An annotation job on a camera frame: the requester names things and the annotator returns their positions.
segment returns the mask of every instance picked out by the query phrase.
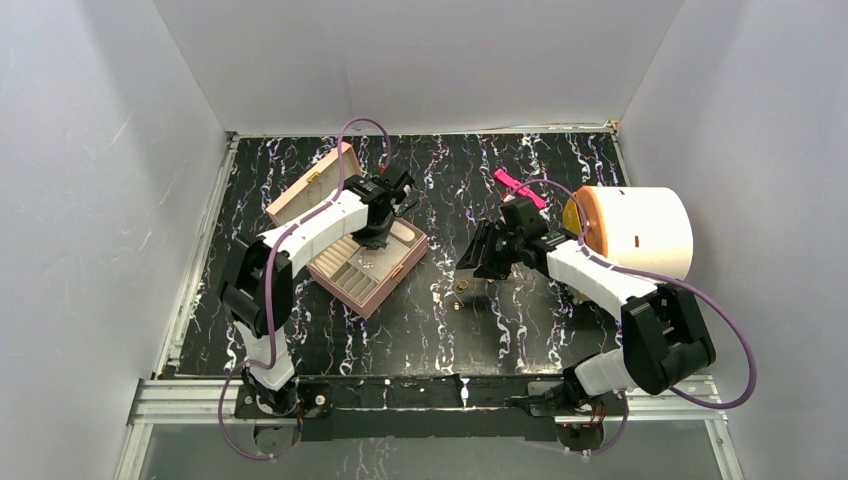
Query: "floor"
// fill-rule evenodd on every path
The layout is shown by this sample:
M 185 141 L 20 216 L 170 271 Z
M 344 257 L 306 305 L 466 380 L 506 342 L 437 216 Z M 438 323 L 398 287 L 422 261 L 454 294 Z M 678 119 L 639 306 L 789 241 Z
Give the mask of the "floor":
M 238 233 L 270 228 L 265 207 L 334 145 L 330 137 L 239 140 L 179 361 L 165 378 L 220 376 L 241 360 L 240 338 L 213 293 L 229 244 Z M 383 142 L 358 137 L 354 146 L 363 170 L 375 172 Z M 492 178 L 497 168 L 572 189 L 623 185 L 611 133 L 415 135 L 392 137 L 392 147 L 393 162 L 409 165 L 422 190 L 406 218 L 429 236 L 430 250 L 367 321 L 301 272 L 286 325 L 301 374 L 555 373 L 616 348 L 609 315 L 575 305 L 562 285 L 524 267 L 515 267 L 510 280 L 472 280 L 460 297 L 451 292 L 470 277 L 454 265 L 474 222 L 495 214 L 506 191 Z M 549 202 L 543 214 L 559 225 L 564 196 L 547 186 L 534 189 Z

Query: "marble tabletop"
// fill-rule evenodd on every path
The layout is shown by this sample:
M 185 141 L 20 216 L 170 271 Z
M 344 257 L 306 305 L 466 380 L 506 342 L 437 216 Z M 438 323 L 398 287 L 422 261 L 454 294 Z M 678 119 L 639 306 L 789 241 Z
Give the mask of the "marble tabletop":
M 353 144 L 363 170 L 376 172 L 384 158 L 380 137 L 356 137 Z M 272 227 L 265 207 L 334 145 L 331 137 L 239 141 L 179 362 L 169 374 L 220 376 L 243 358 L 241 339 L 214 295 L 229 245 L 236 234 Z M 420 204 L 405 218 L 428 235 L 429 251 L 368 320 L 302 271 L 285 327 L 301 374 L 555 373 L 616 347 L 611 316 L 591 303 L 575 305 L 564 285 L 537 272 L 515 266 L 509 280 L 490 284 L 454 270 L 475 222 L 497 213 L 506 189 L 492 178 L 496 169 L 572 189 L 624 185 L 610 133 L 411 135 L 392 137 L 392 148 L 392 161 L 408 165 L 421 188 Z M 547 185 L 533 189 L 548 202 L 543 216 L 560 226 L 564 194 Z M 452 287 L 460 278 L 470 287 L 457 296 Z

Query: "open box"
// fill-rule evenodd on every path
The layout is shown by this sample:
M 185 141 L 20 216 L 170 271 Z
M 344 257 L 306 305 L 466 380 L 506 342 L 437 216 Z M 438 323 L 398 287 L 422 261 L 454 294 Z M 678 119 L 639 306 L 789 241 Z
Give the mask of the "open box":
M 342 143 L 345 178 L 362 175 L 350 144 Z M 277 226 L 289 222 L 326 199 L 339 182 L 337 149 L 332 149 L 265 211 Z M 387 246 L 368 250 L 350 235 L 343 237 L 306 268 L 321 286 L 363 318 L 370 317 L 427 252 L 427 236 L 397 218 Z

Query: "white wall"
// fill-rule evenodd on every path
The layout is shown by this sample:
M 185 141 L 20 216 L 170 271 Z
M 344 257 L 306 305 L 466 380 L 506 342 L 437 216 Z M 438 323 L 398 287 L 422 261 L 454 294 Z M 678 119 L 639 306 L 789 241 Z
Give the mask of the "white wall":
M 848 4 L 688 0 L 621 123 L 637 185 L 666 185 L 695 232 L 690 280 L 760 363 L 729 413 L 747 478 L 845 478 Z M 746 379 L 717 332 L 725 399 Z
M 0 5 L 0 477 L 114 475 L 224 140 L 149 0 Z
M 154 0 L 227 130 L 617 119 L 682 0 Z

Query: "white cylinder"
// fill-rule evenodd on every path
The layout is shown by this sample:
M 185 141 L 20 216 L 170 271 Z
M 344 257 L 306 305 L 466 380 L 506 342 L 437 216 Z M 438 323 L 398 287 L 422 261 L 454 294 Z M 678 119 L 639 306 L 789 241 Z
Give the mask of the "white cylinder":
M 664 187 L 582 187 L 589 247 L 621 266 L 684 279 L 692 265 L 692 226 L 680 197 Z M 575 224 L 569 201 L 566 227 Z

